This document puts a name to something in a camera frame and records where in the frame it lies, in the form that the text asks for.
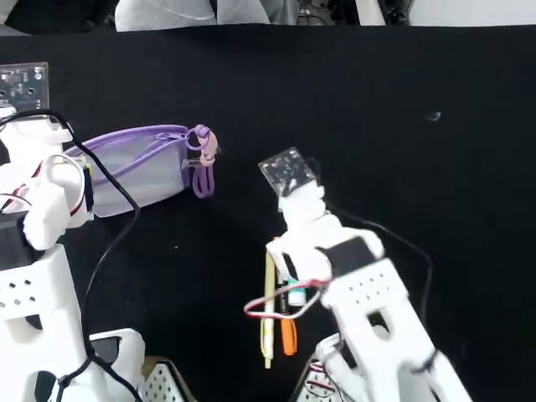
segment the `red wire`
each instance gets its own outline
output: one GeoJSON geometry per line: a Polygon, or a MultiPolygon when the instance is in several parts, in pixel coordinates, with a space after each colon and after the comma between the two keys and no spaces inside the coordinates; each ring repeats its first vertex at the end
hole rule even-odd
{"type": "Polygon", "coordinates": [[[313,381],[312,379],[309,379],[306,381],[306,384],[314,385],[315,387],[327,389],[328,391],[335,392],[335,389],[333,387],[330,387],[329,385],[325,385],[324,383],[319,383],[318,381],[313,381]]]}

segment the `black cable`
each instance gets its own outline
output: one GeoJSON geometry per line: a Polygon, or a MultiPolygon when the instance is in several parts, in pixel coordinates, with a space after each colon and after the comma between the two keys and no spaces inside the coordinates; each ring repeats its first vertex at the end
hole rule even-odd
{"type": "Polygon", "coordinates": [[[56,395],[56,402],[61,402],[61,399],[64,397],[65,388],[70,385],[70,382],[85,372],[85,370],[90,366],[91,358],[87,358],[78,369],[73,371],[71,374],[67,374],[61,379],[58,380],[58,394],[56,395]]]}
{"type": "Polygon", "coordinates": [[[75,132],[73,130],[73,127],[69,124],[65,118],[60,115],[56,111],[51,111],[50,109],[39,109],[39,110],[33,110],[33,111],[20,111],[17,113],[14,113],[10,116],[6,116],[2,119],[0,119],[0,127],[5,126],[11,121],[21,120],[27,117],[35,117],[35,116],[50,116],[53,117],[63,128],[66,128],[70,135],[73,138],[73,143],[88,157],[90,157],[93,162],[95,162],[95,165],[102,171],[102,174],[110,181],[111,185],[114,186],[119,193],[126,199],[126,201],[132,206],[132,209],[134,210],[134,217],[132,218],[132,221],[120,232],[120,234],[110,243],[102,257],[99,259],[99,261],[96,263],[95,268],[93,269],[93,273],[91,274],[90,282],[87,286],[87,289],[85,291],[85,300],[82,307],[81,312],[81,326],[82,326],[82,337],[84,339],[84,348],[85,352],[87,354],[87,359],[73,373],[68,374],[67,376],[63,377],[63,384],[64,386],[60,384],[61,394],[59,394],[59,398],[57,399],[57,402],[61,401],[61,398],[63,396],[64,388],[66,388],[70,381],[74,378],[76,378],[78,375],[82,374],[87,367],[89,366],[90,362],[94,362],[97,365],[99,365],[103,370],[105,370],[115,381],[125,386],[129,392],[132,394],[136,402],[142,402],[142,399],[140,398],[139,394],[136,392],[134,387],[132,387],[125,379],[123,379],[118,373],[114,371],[114,369],[108,365],[104,360],[99,358],[95,355],[95,350],[91,347],[90,342],[90,334],[89,334],[89,305],[90,305],[90,296],[91,292],[94,289],[95,279],[97,275],[99,274],[101,267],[104,265],[104,262],[106,261],[106,258],[108,255],[130,234],[132,229],[134,228],[134,225],[138,221],[141,213],[140,206],[137,204],[137,202],[132,198],[132,196],[121,186],[121,184],[116,180],[116,178],[113,177],[113,175],[106,169],[106,166],[101,162],[101,160],[88,148],[86,147],[82,141],[80,141],[78,138],[76,138],[75,132]]]}
{"type": "Polygon", "coordinates": [[[422,291],[422,296],[420,298],[420,313],[419,318],[422,322],[422,326],[426,328],[426,318],[428,314],[428,297],[430,295],[430,289],[432,285],[432,271],[434,269],[434,264],[432,262],[432,259],[428,254],[426,254],[419,246],[415,245],[411,241],[405,239],[401,235],[395,233],[393,230],[386,228],[385,226],[378,224],[372,220],[361,218],[360,216],[350,214],[348,211],[345,211],[344,209],[341,209],[337,207],[336,205],[326,201],[327,207],[332,210],[335,214],[342,215],[343,217],[352,220],[354,222],[357,222],[359,224],[365,225],[365,226],[372,226],[376,229],[382,230],[384,233],[392,237],[393,239],[399,241],[403,245],[408,246],[411,248],[415,253],[419,254],[425,261],[426,261],[426,282],[425,287],[422,291]]]}

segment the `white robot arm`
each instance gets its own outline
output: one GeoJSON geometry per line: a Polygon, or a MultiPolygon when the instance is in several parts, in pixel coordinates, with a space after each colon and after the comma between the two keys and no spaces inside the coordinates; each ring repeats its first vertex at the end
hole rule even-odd
{"type": "MultiPolygon", "coordinates": [[[[85,160],[62,154],[61,144],[71,135],[45,116],[9,122],[0,139],[10,157],[0,167],[0,399],[34,401],[37,372],[62,379],[86,364],[81,375],[63,382],[68,387],[58,399],[135,400],[129,389],[88,359],[69,264],[64,247],[56,244],[66,229],[93,219],[85,160]],[[31,316],[39,316],[42,329],[27,322],[31,316]]],[[[107,338],[119,344],[111,367],[131,386],[143,389],[145,344],[140,334],[123,329],[90,340],[107,338]]],[[[58,389],[56,385],[52,400],[58,389]]]]}
{"type": "Polygon", "coordinates": [[[260,169],[279,196],[288,226],[266,245],[279,275],[329,281],[321,301],[334,314],[340,334],[320,342],[316,357],[345,400],[434,402],[436,395],[441,402],[469,402],[411,306],[379,237],[343,227],[326,211],[323,188],[296,149],[262,162],[260,169]],[[384,325],[373,325],[371,317],[381,317],[384,325]],[[340,336],[357,368],[350,368],[338,350],[340,336]]]}

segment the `red and white wire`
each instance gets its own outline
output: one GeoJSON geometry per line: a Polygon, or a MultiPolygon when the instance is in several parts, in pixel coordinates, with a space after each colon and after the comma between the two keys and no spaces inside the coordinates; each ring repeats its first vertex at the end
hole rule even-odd
{"type": "Polygon", "coordinates": [[[276,290],[273,294],[269,296],[259,297],[258,299],[254,299],[247,303],[244,306],[244,312],[247,316],[253,317],[253,318],[274,318],[276,320],[295,320],[299,317],[301,317],[303,314],[309,310],[312,305],[314,305],[318,300],[320,299],[320,296],[322,295],[320,291],[317,291],[315,295],[309,300],[298,312],[295,312],[294,314],[280,314],[278,312],[252,312],[251,309],[257,306],[260,306],[266,302],[268,302],[271,299],[275,299],[276,297],[285,294],[289,291],[292,291],[294,289],[304,289],[309,287],[316,287],[317,289],[321,289],[324,286],[326,286],[329,283],[329,281],[320,281],[318,279],[312,279],[309,281],[300,281],[293,283],[288,286],[283,286],[282,288],[276,290]]]}
{"type": "Polygon", "coordinates": [[[322,388],[322,389],[325,389],[327,391],[335,392],[335,389],[332,386],[326,385],[324,383],[320,383],[318,381],[313,381],[312,379],[309,379],[308,381],[306,381],[305,384],[312,385],[312,386],[315,386],[315,387],[318,387],[318,388],[322,388]]]}
{"type": "Polygon", "coordinates": [[[4,197],[9,199],[10,201],[13,201],[15,203],[24,203],[28,205],[30,208],[32,207],[32,203],[30,203],[25,197],[21,197],[17,194],[9,194],[9,193],[0,193],[0,198],[4,197]]]}
{"type": "Polygon", "coordinates": [[[39,165],[38,174],[39,171],[43,169],[43,167],[46,167],[47,163],[53,160],[56,157],[60,157],[63,160],[65,160],[68,164],[74,166],[76,170],[78,171],[78,174],[80,175],[80,194],[78,198],[76,199],[75,206],[70,210],[70,216],[73,216],[78,212],[80,207],[82,206],[82,203],[84,202],[84,194],[85,194],[85,177],[84,177],[84,170],[82,169],[81,165],[79,165],[76,160],[74,160],[72,157],[68,157],[67,155],[63,153],[57,153],[54,155],[50,155],[49,157],[46,157],[41,164],[39,165]]]}

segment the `black table surface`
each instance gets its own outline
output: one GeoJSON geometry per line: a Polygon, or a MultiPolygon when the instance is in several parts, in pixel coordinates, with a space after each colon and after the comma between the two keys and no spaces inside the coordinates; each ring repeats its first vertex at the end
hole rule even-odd
{"type": "MultiPolygon", "coordinates": [[[[528,392],[536,338],[534,41],[535,27],[234,26],[0,39],[0,62],[48,61],[51,106],[82,139],[199,122],[219,136],[215,195],[143,210],[99,279],[92,332],[135,328],[202,401],[286,400],[332,319],[300,319],[299,354],[278,342],[264,370],[242,306],[284,229],[257,163],[294,146],[329,200],[430,253],[430,335],[474,400],[503,400],[528,392]]],[[[130,218],[66,235],[79,296],[130,218]]],[[[418,308],[425,263],[382,238],[418,308]]]]}

